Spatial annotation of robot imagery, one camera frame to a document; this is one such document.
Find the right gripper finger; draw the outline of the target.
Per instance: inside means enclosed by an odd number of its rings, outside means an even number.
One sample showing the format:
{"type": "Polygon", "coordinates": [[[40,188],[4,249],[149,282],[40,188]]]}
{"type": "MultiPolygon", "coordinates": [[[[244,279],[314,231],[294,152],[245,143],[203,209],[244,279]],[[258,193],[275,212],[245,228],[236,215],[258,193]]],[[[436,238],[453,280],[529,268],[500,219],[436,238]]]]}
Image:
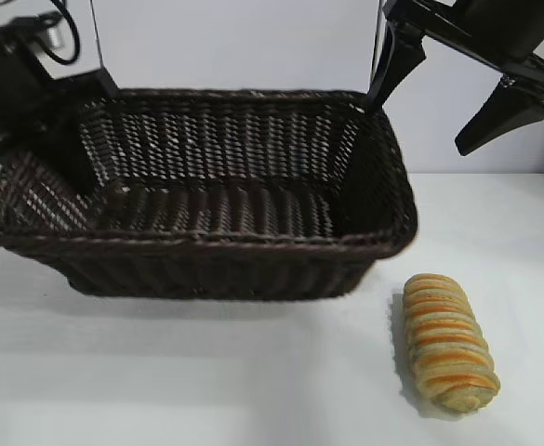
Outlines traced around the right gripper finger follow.
{"type": "Polygon", "coordinates": [[[544,120],[544,87],[525,79],[502,76],[481,109],[455,138],[467,156],[504,134],[544,120]]]}
{"type": "Polygon", "coordinates": [[[425,33],[407,23],[388,22],[377,66],[367,92],[367,109],[378,111],[395,88],[426,59],[425,33]]]}

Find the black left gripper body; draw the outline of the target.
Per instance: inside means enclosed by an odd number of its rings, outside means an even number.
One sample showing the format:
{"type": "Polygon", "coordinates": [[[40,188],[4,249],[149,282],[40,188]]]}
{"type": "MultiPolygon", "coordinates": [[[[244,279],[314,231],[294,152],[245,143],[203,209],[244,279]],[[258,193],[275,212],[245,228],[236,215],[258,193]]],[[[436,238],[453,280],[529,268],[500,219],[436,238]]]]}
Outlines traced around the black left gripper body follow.
{"type": "Polygon", "coordinates": [[[0,137],[32,128],[32,118],[43,109],[60,109],[52,103],[52,83],[30,47],[32,39],[55,26],[57,11],[17,17],[0,26],[0,137]]]}

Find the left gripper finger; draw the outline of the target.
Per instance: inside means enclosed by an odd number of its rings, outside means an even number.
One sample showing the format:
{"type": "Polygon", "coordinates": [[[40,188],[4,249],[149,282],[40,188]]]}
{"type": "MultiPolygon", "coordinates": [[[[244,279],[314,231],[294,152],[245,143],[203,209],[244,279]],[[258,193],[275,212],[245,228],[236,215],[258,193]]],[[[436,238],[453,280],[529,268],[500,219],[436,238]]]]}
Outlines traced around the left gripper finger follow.
{"type": "Polygon", "coordinates": [[[52,83],[52,103],[78,105],[91,99],[116,96],[116,82],[107,69],[96,69],[55,80],[52,83]]]}
{"type": "Polygon", "coordinates": [[[31,152],[76,192],[87,195],[93,191],[97,180],[82,143],[76,111],[43,109],[33,115],[32,129],[31,152]]]}

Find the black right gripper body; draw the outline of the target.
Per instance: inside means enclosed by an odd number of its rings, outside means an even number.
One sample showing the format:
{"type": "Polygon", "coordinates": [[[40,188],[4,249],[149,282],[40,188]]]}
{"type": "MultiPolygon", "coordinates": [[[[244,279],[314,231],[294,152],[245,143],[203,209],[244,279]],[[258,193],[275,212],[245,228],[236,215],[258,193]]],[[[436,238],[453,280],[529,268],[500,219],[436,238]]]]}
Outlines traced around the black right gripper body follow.
{"type": "Polygon", "coordinates": [[[509,77],[544,88],[544,1],[389,1],[387,22],[408,26],[509,77]]]}

